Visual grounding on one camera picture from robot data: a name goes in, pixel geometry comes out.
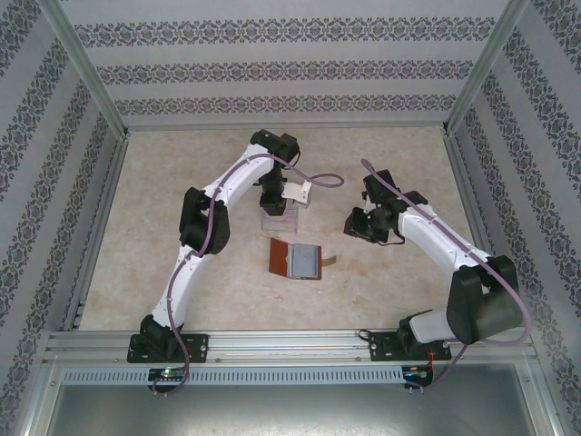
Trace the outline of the brown leather card holder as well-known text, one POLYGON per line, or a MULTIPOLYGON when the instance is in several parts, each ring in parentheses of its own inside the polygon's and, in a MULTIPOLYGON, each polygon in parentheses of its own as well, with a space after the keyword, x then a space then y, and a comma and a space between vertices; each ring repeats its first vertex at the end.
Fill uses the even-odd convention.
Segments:
POLYGON ((319 281, 322 269, 337 262, 336 256, 322 257, 314 244, 286 243, 271 238, 269 272, 292 280, 319 281))

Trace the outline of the clear acrylic tray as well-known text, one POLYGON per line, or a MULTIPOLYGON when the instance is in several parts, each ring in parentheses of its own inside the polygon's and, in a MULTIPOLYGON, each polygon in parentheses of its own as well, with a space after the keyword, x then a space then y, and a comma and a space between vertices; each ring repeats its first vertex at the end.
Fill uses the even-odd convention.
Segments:
POLYGON ((300 209, 295 204, 287 206, 282 215, 262 213, 261 230, 265 233, 297 233, 300 209))

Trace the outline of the grey sheet metal panel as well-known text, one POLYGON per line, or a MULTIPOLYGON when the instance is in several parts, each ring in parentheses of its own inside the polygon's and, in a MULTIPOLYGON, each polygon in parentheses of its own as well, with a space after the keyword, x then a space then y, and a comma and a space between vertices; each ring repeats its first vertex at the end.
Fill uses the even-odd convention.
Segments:
POLYGON ((54 368, 22 436, 565 436, 530 362, 460 364, 434 388, 195 384, 155 398, 122 369, 54 368))

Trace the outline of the aluminium frame crossbar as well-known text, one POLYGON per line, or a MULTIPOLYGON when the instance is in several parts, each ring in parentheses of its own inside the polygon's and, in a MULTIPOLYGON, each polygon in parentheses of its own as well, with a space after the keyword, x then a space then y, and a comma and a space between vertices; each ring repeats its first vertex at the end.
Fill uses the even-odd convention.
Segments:
POLYGON ((213 130, 289 130, 289 129, 326 129, 326 128, 416 128, 438 127, 443 128, 444 122, 434 121, 367 121, 367 122, 319 122, 319 123, 226 123, 226 124, 150 124, 128 126, 129 133, 140 132, 187 132, 187 131, 213 131, 213 130))

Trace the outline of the aluminium table side rail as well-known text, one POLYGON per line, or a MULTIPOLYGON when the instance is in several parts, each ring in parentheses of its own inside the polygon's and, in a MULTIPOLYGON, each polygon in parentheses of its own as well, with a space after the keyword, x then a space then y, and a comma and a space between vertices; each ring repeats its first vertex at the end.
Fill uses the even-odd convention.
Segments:
POLYGON ((65 307, 64 318, 60 327, 61 331, 69 332, 75 328, 78 309, 84 304, 90 291, 130 138, 131 134, 127 132, 119 140, 108 163, 85 246, 81 252, 80 263, 74 276, 70 298, 65 307))
POLYGON ((451 277, 446 316, 451 330, 463 343, 474 343, 518 327, 523 311, 518 294, 511 294, 497 279, 502 278, 514 292, 518 291, 516 267, 505 255, 489 253, 478 256, 477 249, 486 247, 482 237, 483 223, 476 216, 476 198, 468 174, 462 167, 458 146, 448 136, 444 144, 451 163, 460 199, 468 219, 475 247, 459 252, 460 266, 451 277))

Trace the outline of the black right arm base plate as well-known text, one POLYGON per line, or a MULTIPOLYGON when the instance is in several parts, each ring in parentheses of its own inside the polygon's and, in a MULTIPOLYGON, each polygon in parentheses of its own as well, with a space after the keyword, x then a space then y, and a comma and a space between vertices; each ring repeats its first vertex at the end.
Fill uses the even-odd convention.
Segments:
POLYGON ((373 362, 437 362, 452 359, 443 341, 418 342, 413 336, 399 332, 372 332, 369 335, 369 354, 373 362))

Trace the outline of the aluminium mounting rail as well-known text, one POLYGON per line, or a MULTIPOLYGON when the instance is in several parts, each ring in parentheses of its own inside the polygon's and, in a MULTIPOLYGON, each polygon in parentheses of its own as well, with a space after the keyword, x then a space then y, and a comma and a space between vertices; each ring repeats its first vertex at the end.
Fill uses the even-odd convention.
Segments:
MULTIPOLYGON (((213 331, 192 332, 209 336, 205 364, 242 365, 317 365, 338 363, 425 364, 415 362, 373 362, 369 346, 357 330, 330 331, 213 331)), ((42 362, 97 366, 126 364, 130 332, 55 332, 50 335, 42 362)), ((495 346, 477 342, 464 347, 459 342, 444 341, 452 359, 463 362, 519 362, 537 357, 530 340, 516 346, 495 346)), ((166 363, 129 363, 161 365, 166 363)))

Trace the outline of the aluminium frame post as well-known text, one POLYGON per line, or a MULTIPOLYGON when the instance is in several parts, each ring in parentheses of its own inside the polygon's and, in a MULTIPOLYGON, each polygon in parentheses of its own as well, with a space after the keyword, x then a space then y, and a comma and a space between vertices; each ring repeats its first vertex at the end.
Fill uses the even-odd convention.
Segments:
POLYGON ((60 0, 36 0, 36 2, 60 40, 70 60, 73 62, 76 71, 85 82, 108 124, 119 137, 126 136, 128 128, 123 122, 123 118, 115 106, 113 98, 107 91, 97 68, 89 54, 87 54, 74 26, 61 6, 60 0))
POLYGON ((460 91, 447 120, 443 123, 443 133, 445 135, 451 136, 458 129, 465 113, 476 98, 478 90, 499 57, 502 47, 517 25, 528 3, 529 0, 507 0, 507 4, 498 18, 484 49, 468 75, 468 79, 460 91))

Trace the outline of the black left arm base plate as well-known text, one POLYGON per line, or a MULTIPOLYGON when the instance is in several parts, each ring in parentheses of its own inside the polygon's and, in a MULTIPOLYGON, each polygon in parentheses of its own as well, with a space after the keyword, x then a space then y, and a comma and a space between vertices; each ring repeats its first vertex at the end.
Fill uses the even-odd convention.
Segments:
MULTIPOLYGON (((190 363, 205 363, 209 348, 206 334, 183 334, 182 342, 190 363)), ((142 334, 131 337, 126 360, 129 363, 185 363, 185 353, 177 339, 171 335, 160 341, 147 339, 142 334)))

